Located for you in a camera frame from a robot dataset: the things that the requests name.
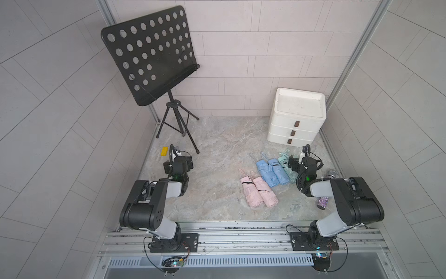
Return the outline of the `pink umbrella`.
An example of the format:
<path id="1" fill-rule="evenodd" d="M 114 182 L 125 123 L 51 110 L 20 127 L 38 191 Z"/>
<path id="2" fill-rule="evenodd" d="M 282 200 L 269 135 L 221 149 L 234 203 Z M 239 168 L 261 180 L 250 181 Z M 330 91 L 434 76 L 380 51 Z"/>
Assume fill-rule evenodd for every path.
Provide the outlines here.
<path id="1" fill-rule="evenodd" d="M 258 176 L 255 172 L 250 172 L 250 177 L 253 179 L 253 182 L 260 192 L 260 195 L 263 199 L 263 203 L 267 208 L 273 208 L 279 202 L 278 198 L 274 194 L 271 187 L 262 179 L 261 176 Z"/>
<path id="2" fill-rule="evenodd" d="M 257 190 L 253 179 L 242 169 L 239 169 L 239 172 L 241 174 L 240 183 L 248 205 L 251 208 L 260 206 L 263 203 L 263 199 L 260 192 Z"/>

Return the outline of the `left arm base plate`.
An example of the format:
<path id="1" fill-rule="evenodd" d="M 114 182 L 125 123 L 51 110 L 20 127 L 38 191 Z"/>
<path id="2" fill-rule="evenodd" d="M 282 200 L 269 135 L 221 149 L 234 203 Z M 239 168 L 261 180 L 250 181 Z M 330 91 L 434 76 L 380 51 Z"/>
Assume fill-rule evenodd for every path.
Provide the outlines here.
<path id="1" fill-rule="evenodd" d="M 199 234 L 181 233 L 173 239 L 157 239 L 150 243 L 150 253 L 197 252 Z"/>

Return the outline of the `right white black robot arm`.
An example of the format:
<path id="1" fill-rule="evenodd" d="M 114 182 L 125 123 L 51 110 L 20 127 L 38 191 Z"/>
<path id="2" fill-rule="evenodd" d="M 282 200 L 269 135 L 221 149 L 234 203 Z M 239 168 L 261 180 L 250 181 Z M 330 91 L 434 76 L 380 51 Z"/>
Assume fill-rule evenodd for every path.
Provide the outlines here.
<path id="1" fill-rule="evenodd" d="M 381 222 L 384 209 L 362 177 L 317 178 L 322 161 L 310 156 L 289 158 L 288 166 L 297 172 L 297 188 L 305 196 L 333 198 L 336 211 L 314 221 L 308 229 L 308 241 L 315 245 L 361 224 Z"/>

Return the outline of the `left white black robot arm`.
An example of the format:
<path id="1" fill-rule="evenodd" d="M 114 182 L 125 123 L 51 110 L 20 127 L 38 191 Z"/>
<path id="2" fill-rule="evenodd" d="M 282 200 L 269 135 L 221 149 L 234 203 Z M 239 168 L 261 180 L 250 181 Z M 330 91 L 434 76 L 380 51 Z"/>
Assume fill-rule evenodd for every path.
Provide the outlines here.
<path id="1" fill-rule="evenodd" d="M 173 240 L 181 229 L 179 224 L 164 217 L 166 200 L 185 194 L 193 161 L 191 156 L 175 156 L 163 166 L 168 175 L 166 179 L 134 183 L 121 210 L 119 223 L 122 227 L 151 233 L 158 239 Z"/>

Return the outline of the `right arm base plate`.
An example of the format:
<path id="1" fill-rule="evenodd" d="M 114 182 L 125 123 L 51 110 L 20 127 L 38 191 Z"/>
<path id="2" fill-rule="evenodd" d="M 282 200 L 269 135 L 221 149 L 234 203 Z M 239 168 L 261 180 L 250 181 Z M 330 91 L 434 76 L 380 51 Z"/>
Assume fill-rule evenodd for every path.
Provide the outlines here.
<path id="1" fill-rule="evenodd" d="M 338 251 L 339 244 L 335 237 L 321 237 L 307 232 L 290 232 L 293 251 Z"/>

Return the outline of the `white three-drawer cabinet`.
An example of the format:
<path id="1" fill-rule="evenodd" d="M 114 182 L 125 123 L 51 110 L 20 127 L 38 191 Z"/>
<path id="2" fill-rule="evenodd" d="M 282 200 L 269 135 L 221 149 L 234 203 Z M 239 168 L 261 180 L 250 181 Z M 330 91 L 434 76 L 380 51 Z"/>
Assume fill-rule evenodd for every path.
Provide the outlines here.
<path id="1" fill-rule="evenodd" d="M 279 87 L 271 111 L 267 140 L 302 147 L 315 140 L 325 121 L 324 94 Z"/>

